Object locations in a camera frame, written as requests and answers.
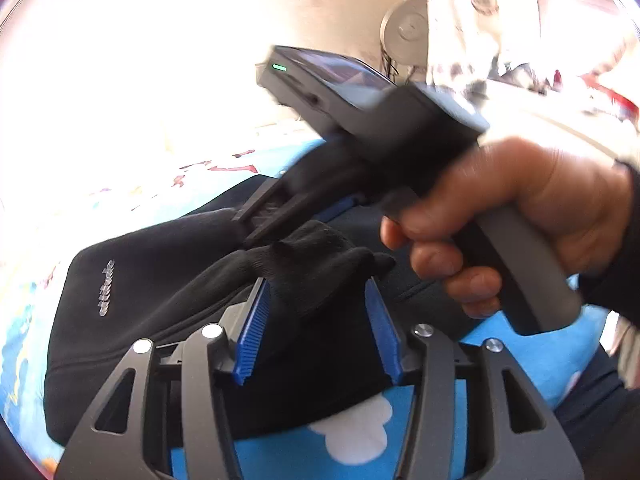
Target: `metal screw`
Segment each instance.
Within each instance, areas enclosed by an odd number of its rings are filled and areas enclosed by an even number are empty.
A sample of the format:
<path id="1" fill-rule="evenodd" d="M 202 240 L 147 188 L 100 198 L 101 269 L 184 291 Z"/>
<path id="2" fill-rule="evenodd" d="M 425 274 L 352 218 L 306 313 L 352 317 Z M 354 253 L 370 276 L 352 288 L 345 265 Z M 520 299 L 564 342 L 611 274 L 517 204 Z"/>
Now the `metal screw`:
<path id="1" fill-rule="evenodd" d="M 215 339 L 222 334 L 222 327 L 218 323 L 210 323 L 202 327 L 202 335 L 207 339 Z"/>
<path id="2" fill-rule="evenodd" d="M 420 337 L 431 337 L 433 335 L 433 326 L 420 323 L 414 327 L 414 334 Z"/>
<path id="3" fill-rule="evenodd" d="M 487 339 L 484 342 L 484 347 L 489 352 L 494 352 L 496 354 L 499 354 L 500 352 L 502 352 L 504 350 L 504 343 L 502 341 L 500 341 L 499 339 L 496 339 L 495 337 L 492 337 L 491 339 Z"/>
<path id="4" fill-rule="evenodd" d="M 133 343 L 133 351 L 136 354 L 146 354 L 151 350 L 151 347 L 154 344 L 149 339 L 138 339 L 135 343 Z"/>

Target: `wall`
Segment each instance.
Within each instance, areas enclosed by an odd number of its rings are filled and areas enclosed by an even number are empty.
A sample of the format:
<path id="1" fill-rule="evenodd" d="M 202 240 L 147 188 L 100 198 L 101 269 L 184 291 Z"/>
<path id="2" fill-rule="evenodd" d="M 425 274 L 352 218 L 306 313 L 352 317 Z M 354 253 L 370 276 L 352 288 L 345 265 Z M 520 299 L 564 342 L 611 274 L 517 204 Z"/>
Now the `wall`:
<path id="1" fill-rule="evenodd" d="M 283 112 L 255 84 L 273 43 L 378 65 L 397 0 L 24 0 L 0 36 L 9 212 L 233 153 Z"/>
<path id="2" fill-rule="evenodd" d="M 373 67 L 380 63 L 380 23 L 399 0 L 256 0 L 252 56 L 263 60 L 271 44 L 290 44 L 355 56 Z M 256 122 L 269 123 L 284 110 L 254 89 Z"/>

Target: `black sleeve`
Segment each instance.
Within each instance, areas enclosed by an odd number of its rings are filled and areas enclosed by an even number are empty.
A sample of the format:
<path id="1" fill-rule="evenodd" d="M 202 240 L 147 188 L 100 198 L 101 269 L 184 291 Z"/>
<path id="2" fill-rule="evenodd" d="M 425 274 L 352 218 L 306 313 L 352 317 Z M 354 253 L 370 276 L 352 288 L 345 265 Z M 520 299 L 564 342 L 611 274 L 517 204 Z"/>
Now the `black sleeve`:
<path id="1" fill-rule="evenodd" d="M 614 310 L 640 327 L 640 174 L 626 166 L 633 179 L 634 202 L 622 248 L 601 276 L 581 275 L 579 284 L 585 302 Z"/>
<path id="2" fill-rule="evenodd" d="M 598 449 L 582 462 L 585 480 L 640 477 L 640 390 L 628 391 L 618 419 L 604 432 Z"/>

